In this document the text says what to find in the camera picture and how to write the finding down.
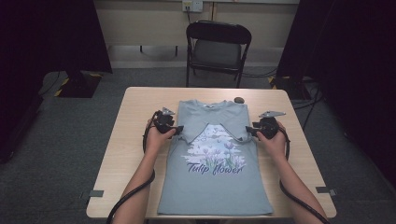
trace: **graphic print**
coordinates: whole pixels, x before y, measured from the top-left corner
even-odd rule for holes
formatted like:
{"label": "graphic print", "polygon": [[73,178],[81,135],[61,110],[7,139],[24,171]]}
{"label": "graphic print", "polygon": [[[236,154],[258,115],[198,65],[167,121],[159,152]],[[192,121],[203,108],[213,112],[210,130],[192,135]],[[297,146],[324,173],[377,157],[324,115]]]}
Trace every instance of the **graphic print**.
{"label": "graphic print", "polygon": [[239,146],[221,125],[209,124],[183,157],[190,173],[237,175],[246,165]]}

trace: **t-shirt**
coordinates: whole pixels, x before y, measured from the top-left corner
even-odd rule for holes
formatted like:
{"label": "t-shirt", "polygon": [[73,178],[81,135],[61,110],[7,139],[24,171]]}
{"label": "t-shirt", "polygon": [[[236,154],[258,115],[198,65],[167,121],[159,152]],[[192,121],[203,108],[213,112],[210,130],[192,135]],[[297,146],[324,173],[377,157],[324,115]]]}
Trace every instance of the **t-shirt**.
{"label": "t-shirt", "polygon": [[259,216],[273,212],[262,185],[248,107],[231,101],[179,103],[158,213]]}

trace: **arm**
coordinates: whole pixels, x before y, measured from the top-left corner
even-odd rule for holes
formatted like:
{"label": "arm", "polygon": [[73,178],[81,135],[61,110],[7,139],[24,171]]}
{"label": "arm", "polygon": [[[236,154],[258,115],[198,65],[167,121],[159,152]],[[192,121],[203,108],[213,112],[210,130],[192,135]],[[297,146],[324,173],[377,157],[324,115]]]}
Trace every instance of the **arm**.
{"label": "arm", "polygon": [[[122,197],[146,182],[151,177],[154,164],[161,147],[165,143],[166,139],[170,138],[175,131],[175,129],[172,129],[168,133],[161,134],[155,127],[150,128],[147,138],[146,153],[122,193]],[[113,218],[113,223],[142,224],[145,219],[148,203],[149,186],[138,191],[117,210]]]}
{"label": "arm", "polygon": [[[271,159],[274,161],[276,169],[279,172],[280,180],[283,183],[285,189],[296,196],[303,202],[310,205],[312,208],[317,210],[322,216],[326,217],[320,203],[317,198],[312,194],[304,182],[299,176],[294,172],[293,168],[290,166],[289,162],[285,157],[285,144],[286,139],[283,133],[278,132],[276,136],[270,140],[265,138],[262,133],[257,132],[257,136],[264,143],[265,149],[270,155]],[[309,213],[305,208],[301,207],[299,204],[289,199],[290,209],[293,214],[293,218],[296,223],[321,223],[315,216]]]}

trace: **black controller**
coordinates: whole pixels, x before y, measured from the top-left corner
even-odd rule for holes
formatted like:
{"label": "black controller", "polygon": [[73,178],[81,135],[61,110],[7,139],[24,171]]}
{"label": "black controller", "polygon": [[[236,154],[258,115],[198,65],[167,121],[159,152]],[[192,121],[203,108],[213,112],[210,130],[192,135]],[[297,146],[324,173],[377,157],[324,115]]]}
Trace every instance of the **black controller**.
{"label": "black controller", "polygon": [[253,128],[246,126],[247,132],[257,137],[257,132],[261,132],[267,139],[273,138],[279,130],[275,116],[285,115],[285,113],[267,111],[260,115],[260,122],[253,122]]}
{"label": "black controller", "polygon": [[154,120],[154,125],[160,133],[167,133],[171,129],[176,129],[175,135],[178,135],[183,131],[183,126],[173,127],[175,121],[172,115],[175,115],[175,113],[171,110],[164,107],[163,111],[159,110],[156,114],[157,118]]}

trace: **gray carpet floor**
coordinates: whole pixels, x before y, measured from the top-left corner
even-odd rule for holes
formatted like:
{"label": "gray carpet floor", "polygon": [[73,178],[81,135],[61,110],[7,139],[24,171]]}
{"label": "gray carpet floor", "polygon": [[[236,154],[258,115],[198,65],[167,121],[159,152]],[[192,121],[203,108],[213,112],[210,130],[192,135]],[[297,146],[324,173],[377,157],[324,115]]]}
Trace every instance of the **gray carpet floor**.
{"label": "gray carpet floor", "polygon": [[[247,67],[245,71],[266,74],[273,69]],[[191,84],[235,85],[233,77],[211,75],[200,72]],[[65,77],[63,72],[59,77],[58,73],[46,75],[44,102],[35,121],[13,159],[0,165],[0,223],[105,223],[87,217],[84,195],[93,188],[125,90],[131,86],[183,87],[185,68],[114,69],[114,74],[104,74],[90,99],[54,97]],[[316,86],[307,84],[312,94]],[[270,85],[266,77],[243,77],[241,88],[270,89]],[[309,102],[293,103],[299,107]],[[309,109],[296,109],[302,124]],[[345,138],[342,123],[325,100],[316,104],[304,132],[326,185],[337,192],[332,196],[337,216],[331,222],[395,223],[394,189]]]}

